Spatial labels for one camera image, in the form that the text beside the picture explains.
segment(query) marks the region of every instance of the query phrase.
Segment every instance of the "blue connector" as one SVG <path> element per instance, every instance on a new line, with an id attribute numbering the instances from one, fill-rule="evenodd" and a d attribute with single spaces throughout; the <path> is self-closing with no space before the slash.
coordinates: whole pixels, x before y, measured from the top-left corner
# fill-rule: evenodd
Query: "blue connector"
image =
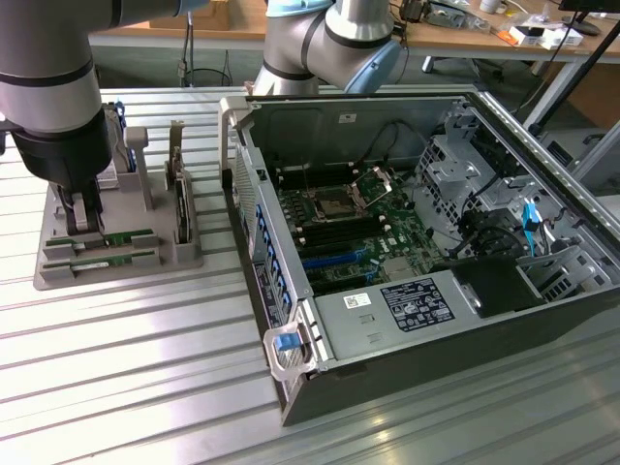
<path id="1" fill-rule="evenodd" d="M 306 260 L 303 262 L 303 269 L 325 268 L 326 266 L 335 266 L 337 264 L 358 264 L 365 253 L 366 249 L 359 249 L 350 254 L 326 257 L 324 259 Z"/>
<path id="2" fill-rule="evenodd" d="M 301 347 L 301 338 L 296 332 L 279 334 L 275 337 L 275 348 L 278 352 L 291 351 Z"/>
<path id="3" fill-rule="evenodd" d="M 523 233 L 527 239 L 527 243 L 530 244 L 530 250 L 532 257 L 535 255 L 536 242 L 534 241 L 534 232 L 538 230 L 541 225 L 539 215 L 536 210 L 535 203 L 526 203 L 523 206 Z"/>

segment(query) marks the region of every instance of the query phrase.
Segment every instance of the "electronic device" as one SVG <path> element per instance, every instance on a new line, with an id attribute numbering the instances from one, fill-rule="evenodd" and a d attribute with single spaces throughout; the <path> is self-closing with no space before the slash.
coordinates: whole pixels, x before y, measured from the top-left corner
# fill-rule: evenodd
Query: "electronic device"
<path id="1" fill-rule="evenodd" d="M 221 103 L 222 181 L 284 424 L 620 303 L 620 223 L 487 92 Z"/>
<path id="2" fill-rule="evenodd" d="M 598 36 L 601 29 L 585 18 L 590 13 L 620 13 L 620 3 L 616 0 L 563 0 L 558 9 L 564 12 L 580 12 L 573 29 L 586 36 Z M 562 17 L 562 21 L 567 25 L 571 24 L 571 20 L 570 16 Z"/>

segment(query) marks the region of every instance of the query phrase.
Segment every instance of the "slotted metal surface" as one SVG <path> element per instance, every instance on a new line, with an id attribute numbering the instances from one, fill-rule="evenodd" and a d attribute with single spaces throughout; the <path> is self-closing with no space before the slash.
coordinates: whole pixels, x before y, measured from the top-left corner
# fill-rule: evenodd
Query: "slotted metal surface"
<path id="1" fill-rule="evenodd" d="M 36 292 L 46 184 L 13 148 L 0 157 L 0 463 L 618 460 L 618 311 L 549 346 L 283 429 L 218 182 L 217 103 L 240 92 L 104 92 L 149 129 L 152 170 L 171 119 L 186 121 L 199 276 Z"/>

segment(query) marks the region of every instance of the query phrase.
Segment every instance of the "white label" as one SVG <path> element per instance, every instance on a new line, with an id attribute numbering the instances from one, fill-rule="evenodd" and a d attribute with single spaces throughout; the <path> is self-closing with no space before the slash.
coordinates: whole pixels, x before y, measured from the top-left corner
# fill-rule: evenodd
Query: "white label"
<path id="1" fill-rule="evenodd" d="M 364 305 L 370 305 L 370 297 L 368 294 L 355 294 L 347 295 L 344 297 L 345 305 L 348 309 L 363 307 Z"/>
<path id="2" fill-rule="evenodd" d="M 98 269 L 98 268 L 107 268 L 109 266 L 108 262 L 101 263 L 90 263 L 90 264 L 78 264 L 76 266 L 72 266 L 72 271 L 85 271 L 87 269 Z"/>
<path id="3" fill-rule="evenodd" d="M 338 124 L 355 123 L 357 120 L 357 113 L 340 113 L 338 118 Z"/>

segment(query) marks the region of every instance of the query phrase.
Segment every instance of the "blue pcie slot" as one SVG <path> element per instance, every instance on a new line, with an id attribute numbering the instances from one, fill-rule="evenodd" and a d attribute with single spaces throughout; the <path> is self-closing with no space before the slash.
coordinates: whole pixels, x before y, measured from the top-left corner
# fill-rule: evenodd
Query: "blue pcie slot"
<path id="1" fill-rule="evenodd" d="M 350 254 L 337 255 L 335 257 L 325 257 L 323 259 L 312 259 L 302 262 L 303 269 L 318 269 L 337 264 L 358 264 L 366 253 L 366 249 L 356 250 Z"/>
<path id="2" fill-rule="evenodd" d="M 265 273 L 267 275 L 267 279 L 269 281 L 269 286 L 271 287 L 271 291 L 273 292 L 276 301 L 279 303 L 281 309 L 285 316 L 288 317 L 291 308 L 293 307 L 293 302 L 291 300 L 291 295 L 287 289 L 286 281 L 284 280 L 284 276 L 282 275 L 282 269 L 280 267 L 280 263 L 278 262 L 278 258 L 276 256 L 275 248 L 271 243 L 271 236 L 269 235 L 269 231 L 267 230 L 266 220 L 263 217 L 263 210 L 260 205 L 256 205 L 256 217 L 258 218 L 258 228 L 262 233 L 261 237 L 263 238 L 264 244 L 267 246 L 267 254 L 265 257 Z"/>

